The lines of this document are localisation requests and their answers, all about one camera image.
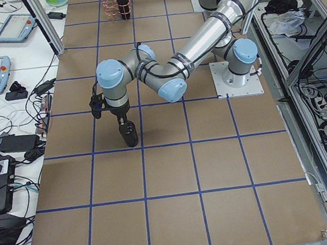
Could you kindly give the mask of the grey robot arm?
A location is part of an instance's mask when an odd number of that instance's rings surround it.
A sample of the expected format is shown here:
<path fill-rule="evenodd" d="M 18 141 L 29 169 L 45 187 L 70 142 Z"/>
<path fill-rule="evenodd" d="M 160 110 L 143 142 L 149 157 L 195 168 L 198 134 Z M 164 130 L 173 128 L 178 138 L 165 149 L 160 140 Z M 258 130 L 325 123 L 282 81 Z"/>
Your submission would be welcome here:
<path fill-rule="evenodd" d="M 209 18 L 187 43 L 167 61 L 159 64 L 148 45 L 138 45 L 122 60 L 109 59 L 96 69 L 98 85 L 103 90 L 90 101 L 92 114 L 101 117 L 108 110 L 116 115 L 118 124 L 128 123 L 129 97 L 127 85 L 137 79 L 170 103 L 177 102 L 186 92 L 186 80 L 209 53 L 228 62 L 226 84 L 238 87 L 239 80 L 249 75 L 257 59 L 258 49 L 248 38 L 231 36 L 233 25 L 251 8 L 253 0 L 198 0 L 210 12 Z"/>

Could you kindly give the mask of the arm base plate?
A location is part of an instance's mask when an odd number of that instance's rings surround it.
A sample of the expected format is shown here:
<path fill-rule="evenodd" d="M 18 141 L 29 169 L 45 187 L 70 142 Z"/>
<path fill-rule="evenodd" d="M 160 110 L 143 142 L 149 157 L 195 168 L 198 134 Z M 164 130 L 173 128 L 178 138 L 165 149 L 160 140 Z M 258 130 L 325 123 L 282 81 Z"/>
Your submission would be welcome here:
<path fill-rule="evenodd" d="M 264 94 L 259 76 L 252 65 L 250 72 L 235 75 L 229 70 L 228 62 L 209 64 L 218 99 L 246 97 Z"/>

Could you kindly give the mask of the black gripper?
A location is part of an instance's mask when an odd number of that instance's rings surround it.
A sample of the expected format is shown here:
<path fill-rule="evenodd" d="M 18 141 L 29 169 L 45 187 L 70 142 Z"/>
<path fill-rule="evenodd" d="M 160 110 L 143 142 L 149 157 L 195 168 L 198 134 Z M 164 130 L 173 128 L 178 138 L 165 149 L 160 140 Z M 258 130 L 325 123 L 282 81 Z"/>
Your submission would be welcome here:
<path fill-rule="evenodd" d="M 109 111 L 114 114 L 118 120 L 118 124 L 127 124 L 127 112 L 130 109 L 130 104 L 127 101 L 125 104 L 119 107 L 109 106 Z"/>

